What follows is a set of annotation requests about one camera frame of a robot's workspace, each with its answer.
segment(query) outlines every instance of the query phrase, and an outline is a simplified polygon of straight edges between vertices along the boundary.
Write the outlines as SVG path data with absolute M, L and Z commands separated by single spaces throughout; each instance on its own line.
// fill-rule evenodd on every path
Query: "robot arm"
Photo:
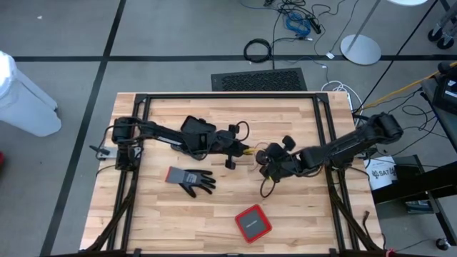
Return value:
M 134 136 L 135 128 L 139 135 Z M 236 139 L 239 125 L 230 125 L 228 131 L 216 131 L 213 124 L 203 119 L 188 116 L 181 131 L 157 125 L 153 121 L 143 121 L 135 117 L 121 117 L 114 121 L 111 140 L 118 146 L 116 169 L 132 171 L 135 168 L 133 146 L 145 139 L 155 139 L 169 143 L 173 150 L 190 155 L 196 160 L 203 160 L 207 154 L 226 154 L 226 167 L 235 169 L 232 156 L 240 157 L 249 146 Z
M 295 153 L 288 153 L 295 146 L 293 139 L 286 136 L 281 148 L 271 143 L 264 151 L 256 154 L 262 165 L 260 172 L 266 178 L 278 183 L 281 178 L 307 176 L 322 166 L 345 168 L 351 165 L 353 157 L 376 143 L 393 143 L 403 135 L 403 129 L 392 115 L 379 114 L 366 119 L 366 123 L 324 146 L 312 146 Z

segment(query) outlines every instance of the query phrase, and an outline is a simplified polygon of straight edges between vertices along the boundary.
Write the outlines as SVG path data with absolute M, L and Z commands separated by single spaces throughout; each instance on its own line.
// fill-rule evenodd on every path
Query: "gray floor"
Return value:
M 244 2 L 260 6 L 263 1 Z M 307 4 L 311 6 L 317 2 L 333 8 L 337 3 L 315 0 L 307 1 Z M 330 50 L 349 19 L 354 2 L 347 0 L 342 3 L 338 15 L 321 17 L 326 34 L 317 45 L 319 54 Z M 374 0 L 358 3 L 344 36 L 357 30 L 373 3 Z M 432 3 L 429 0 L 422 6 L 408 8 L 382 1 L 364 34 L 381 45 L 383 54 L 394 55 Z M 0 1 L 0 49 L 12 56 L 101 56 L 118 5 L 119 0 Z M 443 7 L 436 4 L 400 55 L 457 54 L 457 47 L 440 50 L 426 39 L 426 33 L 443 13 Z M 269 10 L 246 9 L 237 0 L 127 0 L 111 55 L 241 55 L 248 41 L 254 38 L 271 40 L 276 15 Z M 281 36 L 293 34 L 278 25 L 276 37 Z M 253 49 L 256 53 L 262 51 L 262 48 Z M 332 52 L 341 54 L 338 44 Z M 316 54 L 313 42 L 308 41 L 278 44 L 276 53 Z M 390 61 L 380 61 L 373 66 L 357 66 L 347 61 L 322 63 L 328 67 L 330 80 L 348 84 L 364 98 Z M 395 61 L 368 102 L 429 75 L 436 70 L 437 63 Z M 20 62 L 18 67 L 56 99 L 63 122 L 62 130 L 46 138 L 36 138 L 0 123 L 3 135 L 0 137 L 0 151 L 7 157 L 0 172 L 0 256 L 37 256 L 56 205 L 99 62 Z M 278 61 L 277 67 L 301 67 L 310 91 L 320 90 L 326 82 L 326 69 L 312 61 L 295 64 Z M 247 61 L 109 62 L 52 253 L 73 253 L 79 248 L 98 167 L 88 145 L 99 142 L 109 122 L 117 92 L 210 91 L 211 74 L 270 68 L 269 62 L 250 64 Z M 397 103 L 399 101 L 366 113 L 387 111 Z M 409 103 L 430 109 L 420 96 Z M 401 110 L 393 113 L 403 127 L 423 122 L 422 118 L 411 118 Z M 435 132 L 443 133 L 440 126 Z M 424 133 L 409 130 L 398 143 L 387 146 L 386 150 L 395 153 Z M 411 154 L 418 154 L 423 163 L 430 165 L 456 160 L 450 143 L 437 136 L 428 136 L 402 153 L 404 156 Z M 457 217 L 456 199 L 445 198 L 441 203 L 457 227 L 457 220 L 452 218 Z M 429 239 L 404 253 L 456 255 L 455 248 L 444 252 L 434 246 L 434 240 L 443 236 L 434 216 L 407 215 L 398 203 L 379 205 L 378 214 L 389 248 L 399 249 Z

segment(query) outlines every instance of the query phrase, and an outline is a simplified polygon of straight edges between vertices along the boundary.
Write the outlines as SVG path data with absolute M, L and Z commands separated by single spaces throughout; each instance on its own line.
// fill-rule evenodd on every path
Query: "butcher block tabletop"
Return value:
M 135 95 L 117 95 L 110 125 L 118 117 L 131 115 Z M 346 93 L 329 92 L 328 97 L 337 137 L 352 132 L 354 124 Z M 322 106 L 320 110 L 329 141 Z M 295 140 L 294 150 L 319 145 L 310 99 L 153 99 L 149 110 L 150 121 L 175 130 L 180 129 L 189 115 L 205 119 L 218 130 L 246 121 L 251 132 L 243 143 L 251 147 L 265 148 L 266 143 L 272 142 L 282 144 L 285 135 Z M 241 124 L 238 138 L 245 134 L 246 128 Z M 107 133 L 105 146 L 114 146 L 111 131 Z M 324 172 L 313 178 L 283 178 L 268 198 L 262 198 L 259 190 L 263 176 L 258 172 L 254 156 L 234 158 L 235 170 L 225 168 L 225 160 L 224 155 L 209 155 L 197 161 L 172 150 L 167 143 L 145 140 L 128 252 L 135 248 L 141 248 L 142 253 L 328 253 L 330 248 L 338 249 Z M 100 168 L 113 164 L 114 160 L 102 161 Z M 216 189 L 209 195 L 197 188 L 197 197 L 192 198 L 179 185 L 165 182 L 169 166 L 212 171 Z M 364 170 L 361 161 L 354 161 L 353 166 Z M 107 168 L 97 176 L 81 249 L 90 246 L 110 221 L 120 173 Z M 127 177 L 126 191 L 130 178 L 131 174 Z M 265 193 L 270 183 L 266 182 Z M 370 212 L 366 222 L 368 232 L 382 246 L 367 176 L 348 169 L 346 183 L 354 217 L 361 224 L 364 212 Z M 235 216 L 254 204 L 263 209 L 272 230 L 247 243 Z M 350 248 L 343 216 L 341 221 L 346 247 Z M 123 224 L 121 220 L 115 249 L 120 248 Z

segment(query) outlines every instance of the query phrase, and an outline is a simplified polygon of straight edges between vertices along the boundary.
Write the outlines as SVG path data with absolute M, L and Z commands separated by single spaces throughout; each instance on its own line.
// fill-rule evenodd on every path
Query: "black and gray glove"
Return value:
M 213 173 L 210 171 L 186 169 L 182 170 L 175 167 L 170 167 L 169 174 L 166 177 L 166 182 L 178 183 L 191 197 L 197 197 L 193 187 L 198 187 L 212 194 L 211 189 L 215 189 L 216 180 L 208 176 Z

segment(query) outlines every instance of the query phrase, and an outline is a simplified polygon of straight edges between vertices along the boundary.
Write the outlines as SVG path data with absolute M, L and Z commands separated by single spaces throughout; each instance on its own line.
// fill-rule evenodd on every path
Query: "white bucket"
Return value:
M 59 131 L 61 120 L 56 102 L 17 68 L 8 54 L 0 51 L 0 120 L 35 136 Z

